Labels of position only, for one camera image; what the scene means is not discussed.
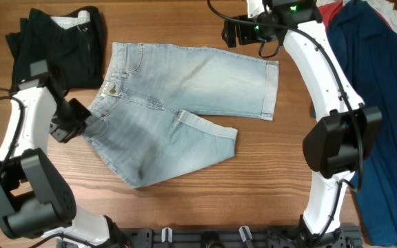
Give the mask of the light blue denim shorts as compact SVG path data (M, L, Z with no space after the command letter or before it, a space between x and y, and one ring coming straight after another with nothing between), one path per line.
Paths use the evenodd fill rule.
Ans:
M278 63L207 47L113 43L83 133L130 187L147 187L233 157L237 130L209 115L270 121Z

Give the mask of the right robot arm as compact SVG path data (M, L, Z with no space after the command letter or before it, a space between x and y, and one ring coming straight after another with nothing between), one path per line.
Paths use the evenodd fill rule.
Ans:
M276 41L295 62L312 99L316 124L303 140L312 170L309 202L295 227L240 228L246 247L362 247L359 227L342 225L345 192L362 187L364 160L382 115L354 91L330 47L315 1L249 1L247 14L225 17L229 47Z

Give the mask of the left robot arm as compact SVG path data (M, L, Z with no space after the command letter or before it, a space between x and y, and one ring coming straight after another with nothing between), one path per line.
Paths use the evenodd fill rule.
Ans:
M126 247L107 216L78 207L70 186L47 157L48 138L67 143L87 127L91 113L78 100L67 101L59 68L41 60L30 75L12 85L12 104L0 147L0 228L11 239L56 238L58 247Z

